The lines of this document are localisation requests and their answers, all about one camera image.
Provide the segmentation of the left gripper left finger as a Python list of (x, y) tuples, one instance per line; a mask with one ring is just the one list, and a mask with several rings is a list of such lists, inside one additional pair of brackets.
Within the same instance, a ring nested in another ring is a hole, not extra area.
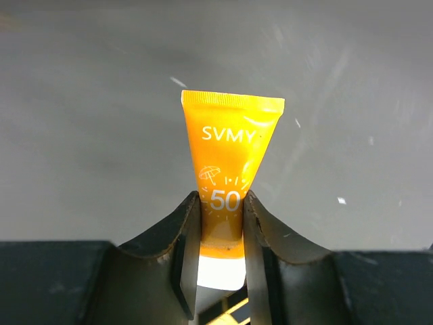
[(2, 324), (188, 324), (195, 315), (200, 199), (116, 246), (3, 241)]

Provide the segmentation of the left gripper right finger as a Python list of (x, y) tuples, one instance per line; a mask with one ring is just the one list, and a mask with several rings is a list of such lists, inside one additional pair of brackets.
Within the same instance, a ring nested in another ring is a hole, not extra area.
[(431, 324), (432, 250), (331, 251), (244, 199), (253, 324)]

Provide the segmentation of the gold black lipstick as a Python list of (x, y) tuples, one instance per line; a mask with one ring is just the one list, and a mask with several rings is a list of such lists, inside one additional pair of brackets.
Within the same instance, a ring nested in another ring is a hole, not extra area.
[(246, 287), (221, 299), (222, 311), (212, 321), (212, 325), (250, 324), (250, 306)]

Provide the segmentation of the orange sunscreen tube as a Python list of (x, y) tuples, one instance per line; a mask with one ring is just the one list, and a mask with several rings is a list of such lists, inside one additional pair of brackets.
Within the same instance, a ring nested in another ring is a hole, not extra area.
[(285, 100), (184, 89), (201, 207), (198, 286), (238, 290), (246, 279), (243, 207)]

